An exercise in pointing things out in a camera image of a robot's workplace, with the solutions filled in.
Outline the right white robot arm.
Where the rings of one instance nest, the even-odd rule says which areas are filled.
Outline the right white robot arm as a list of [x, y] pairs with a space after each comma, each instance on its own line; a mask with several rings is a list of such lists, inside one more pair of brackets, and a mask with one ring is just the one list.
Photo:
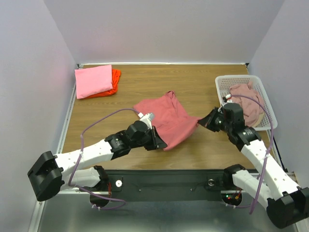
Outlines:
[[269, 154], [257, 131], [245, 125], [243, 109], [237, 103], [215, 107], [198, 121], [213, 131], [224, 131], [229, 141], [254, 165], [260, 177], [253, 177], [239, 164], [224, 169], [223, 185], [238, 187], [261, 204], [279, 229], [309, 216], [309, 189], [300, 187]]

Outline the dusty red t shirt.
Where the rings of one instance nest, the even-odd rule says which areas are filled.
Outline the dusty red t shirt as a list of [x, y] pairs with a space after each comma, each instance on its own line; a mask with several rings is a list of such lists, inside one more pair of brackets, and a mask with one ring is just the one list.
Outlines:
[[178, 101], [174, 91], [156, 99], [145, 99], [133, 106], [140, 113], [153, 113], [152, 125], [167, 144], [168, 151], [190, 137], [198, 127], [199, 117], [190, 116]]

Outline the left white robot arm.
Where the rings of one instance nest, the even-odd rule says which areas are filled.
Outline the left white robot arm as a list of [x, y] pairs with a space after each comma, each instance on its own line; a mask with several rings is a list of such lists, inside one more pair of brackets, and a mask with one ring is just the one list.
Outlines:
[[111, 134], [91, 146], [68, 153], [42, 153], [28, 171], [37, 201], [49, 200], [60, 191], [74, 187], [105, 189], [108, 179], [97, 164], [125, 156], [138, 147], [151, 151], [164, 149], [167, 144], [155, 126], [138, 120], [126, 130]]

